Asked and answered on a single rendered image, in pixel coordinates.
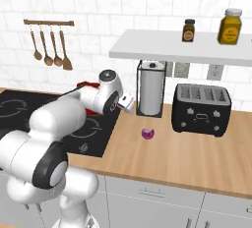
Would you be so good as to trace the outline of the red pot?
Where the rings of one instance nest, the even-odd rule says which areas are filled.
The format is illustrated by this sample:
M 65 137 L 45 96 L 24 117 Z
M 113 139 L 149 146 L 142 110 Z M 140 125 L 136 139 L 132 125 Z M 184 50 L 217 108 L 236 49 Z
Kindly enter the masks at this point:
M 84 103 L 89 115 L 101 114 L 102 106 L 98 102 L 99 84 L 82 82 L 77 84 L 80 100 Z

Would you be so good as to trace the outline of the black toaster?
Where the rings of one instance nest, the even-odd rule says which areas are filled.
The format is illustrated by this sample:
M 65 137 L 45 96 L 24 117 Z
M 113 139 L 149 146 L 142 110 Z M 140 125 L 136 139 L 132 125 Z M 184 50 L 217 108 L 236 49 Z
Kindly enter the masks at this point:
M 178 84 L 173 95 L 171 125 L 175 132 L 222 137 L 231 111 L 226 88 L 216 85 Z

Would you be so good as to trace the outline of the small brown spice jar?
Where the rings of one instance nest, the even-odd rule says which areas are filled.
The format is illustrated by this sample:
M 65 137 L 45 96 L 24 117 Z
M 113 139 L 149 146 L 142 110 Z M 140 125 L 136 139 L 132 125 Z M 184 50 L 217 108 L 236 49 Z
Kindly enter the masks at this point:
M 182 40 L 184 42 L 192 42 L 195 33 L 195 21 L 193 19 L 186 19 L 182 32 Z

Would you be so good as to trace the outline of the wooden hanging spatula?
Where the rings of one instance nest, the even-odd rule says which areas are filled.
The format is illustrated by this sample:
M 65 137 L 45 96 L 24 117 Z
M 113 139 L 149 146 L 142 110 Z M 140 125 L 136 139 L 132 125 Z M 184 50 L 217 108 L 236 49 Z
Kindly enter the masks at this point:
M 73 69 L 70 59 L 67 56 L 66 53 L 66 47 L 65 47 L 65 38 L 64 38 L 64 32 L 63 30 L 59 30 L 62 50 L 63 50 L 63 69 L 67 71 L 71 71 Z

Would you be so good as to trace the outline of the white wall shelf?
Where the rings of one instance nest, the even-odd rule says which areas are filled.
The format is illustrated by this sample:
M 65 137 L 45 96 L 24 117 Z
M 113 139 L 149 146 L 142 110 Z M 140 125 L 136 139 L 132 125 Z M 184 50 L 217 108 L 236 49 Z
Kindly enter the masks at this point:
M 241 34 L 236 45 L 224 45 L 215 32 L 198 31 L 192 42 L 183 42 L 180 31 L 127 29 L 109 57 L 252 67 L 252 35 Z

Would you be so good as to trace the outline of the black hob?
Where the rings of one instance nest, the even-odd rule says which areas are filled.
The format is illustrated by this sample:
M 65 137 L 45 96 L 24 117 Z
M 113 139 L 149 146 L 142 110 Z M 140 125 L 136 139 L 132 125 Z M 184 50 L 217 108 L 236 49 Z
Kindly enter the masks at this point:
M 28 132 L 29 118 L 43 104 L 56 100 L 58 94 L 15 91 L 6 89 L 0 93 L 0 130 Z M 110 139 L 120 109 L 111 114 L 88 115 L 85 125 L 61 140 L 66 152 L 102 157 Z

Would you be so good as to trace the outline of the wooden utensil rail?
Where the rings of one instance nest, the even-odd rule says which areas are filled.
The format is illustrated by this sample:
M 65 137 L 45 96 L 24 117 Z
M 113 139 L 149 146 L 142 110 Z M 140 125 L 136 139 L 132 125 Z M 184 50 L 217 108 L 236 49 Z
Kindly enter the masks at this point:
M 24 20 L 25 25 L 47 25 L 47 26 L 69 26 L 74 27 L 74 21 L 38 21 L 38 20 Z

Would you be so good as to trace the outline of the white paper towel roll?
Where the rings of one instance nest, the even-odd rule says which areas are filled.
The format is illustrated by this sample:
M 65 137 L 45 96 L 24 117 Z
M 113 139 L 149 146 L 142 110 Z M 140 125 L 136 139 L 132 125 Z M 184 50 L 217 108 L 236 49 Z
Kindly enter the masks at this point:
M 140 110 L 145 115 L 160 111 L 164 66 L 158 61 L 144 61 L 140 81 Z

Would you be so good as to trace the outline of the purple onion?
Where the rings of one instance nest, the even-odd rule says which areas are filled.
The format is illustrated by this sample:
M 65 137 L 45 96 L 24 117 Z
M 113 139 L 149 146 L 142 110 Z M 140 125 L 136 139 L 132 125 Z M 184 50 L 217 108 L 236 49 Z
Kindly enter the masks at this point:
M 155 130 L 154 129 L 151 129 L 151 130 L 148 130 L 148 129 L 143 129 L 142 130 L 142 137 L 145 139 L 145 140 L 150 140 L 154 137 L 155 135 Z

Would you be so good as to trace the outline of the grey cupboard front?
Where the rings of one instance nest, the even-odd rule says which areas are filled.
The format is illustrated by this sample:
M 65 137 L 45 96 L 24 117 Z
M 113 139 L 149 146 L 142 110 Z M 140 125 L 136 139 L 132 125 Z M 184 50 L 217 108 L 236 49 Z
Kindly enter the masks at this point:
M 99 228 L 110 228 L 107 210 L 105 177 L 98 175 L 99 186 L 95 195 L 87 200 L 91 215 L 96 219 Z

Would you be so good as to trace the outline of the large yellow jar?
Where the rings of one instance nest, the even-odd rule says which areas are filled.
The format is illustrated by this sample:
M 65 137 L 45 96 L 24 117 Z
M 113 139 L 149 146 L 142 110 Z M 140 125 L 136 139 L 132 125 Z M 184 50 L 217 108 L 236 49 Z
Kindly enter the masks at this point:
M 220 21 L 219 44 L 235 45 L 237 43 L 242 25 L 241 15 L 241 9 L 228 8 L 225 10 L 224 18 Z

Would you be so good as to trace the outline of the small wooden hanging spoon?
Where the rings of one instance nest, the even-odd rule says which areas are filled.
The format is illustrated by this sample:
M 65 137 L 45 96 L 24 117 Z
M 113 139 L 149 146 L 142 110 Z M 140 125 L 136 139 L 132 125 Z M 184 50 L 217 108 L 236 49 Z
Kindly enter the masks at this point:
M 41 53 L 37 50 L 36 42 L 35 42 L 35 36 L 34 36 L 33 30 L 31 30 L 31 39 L 32 39 L 33 47 L 34 47 L 33 57 L 34 57 L 36 60 L 41 60 L 41 59 L 42 59 L 42 55 L 41 55 Z

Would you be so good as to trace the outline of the grey cupboard door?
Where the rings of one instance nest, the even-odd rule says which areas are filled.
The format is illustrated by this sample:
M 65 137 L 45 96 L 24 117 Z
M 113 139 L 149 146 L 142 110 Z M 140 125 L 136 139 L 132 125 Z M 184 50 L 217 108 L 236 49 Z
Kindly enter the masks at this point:
M 252 219 L 202 210 L 196 228 L 204 228 L 206 221 L 210 228 L 252 228 Z
M 198 209 L 108 194 L 110 228 L 194 228 Z

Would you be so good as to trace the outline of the grey drawer front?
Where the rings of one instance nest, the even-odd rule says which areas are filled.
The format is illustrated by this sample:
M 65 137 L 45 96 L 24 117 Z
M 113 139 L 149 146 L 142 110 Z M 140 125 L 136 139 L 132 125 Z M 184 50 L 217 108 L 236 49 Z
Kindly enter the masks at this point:
M 107 191 L 110 194 L 141 200 L 151 200 L 185 207 L 200 208 L 204 197 L 203 192 L 151 184 L 147 182 L 133 181 L 109 176 L 106 176 L 105 180 Z M 153 191 L 160 189 L 160 191 L 165 194 L 165 198 L 162 199 L 139 194 L 139 190 L 144 188 L 152 189 Z
M 246 208 L 252 206 L 252 199 L 205 193 L 202 209 L 208 212 L 252 219 Z

